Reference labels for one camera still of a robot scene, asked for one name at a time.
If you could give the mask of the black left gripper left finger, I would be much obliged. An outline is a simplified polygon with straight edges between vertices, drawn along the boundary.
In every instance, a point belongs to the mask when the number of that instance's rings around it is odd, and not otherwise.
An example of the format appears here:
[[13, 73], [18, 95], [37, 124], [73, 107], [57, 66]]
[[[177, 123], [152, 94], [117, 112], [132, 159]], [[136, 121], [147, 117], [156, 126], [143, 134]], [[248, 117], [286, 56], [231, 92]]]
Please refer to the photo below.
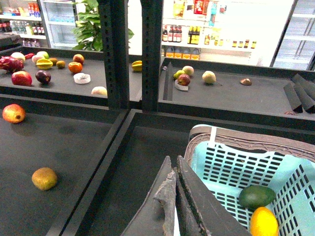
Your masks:
[[175, 228], [176, 174], [166, 156], [156, 178], [123, 236], [173, 236]]

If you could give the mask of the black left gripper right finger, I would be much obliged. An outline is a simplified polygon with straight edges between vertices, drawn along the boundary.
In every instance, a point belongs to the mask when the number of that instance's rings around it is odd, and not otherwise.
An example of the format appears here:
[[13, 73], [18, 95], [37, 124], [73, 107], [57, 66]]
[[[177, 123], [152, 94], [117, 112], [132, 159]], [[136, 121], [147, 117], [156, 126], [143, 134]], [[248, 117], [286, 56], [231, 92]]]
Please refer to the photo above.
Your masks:
[[203, 236], [249, 236], [242, 226], [216, 199], [182, 156], [177, 157], [180, 185]]

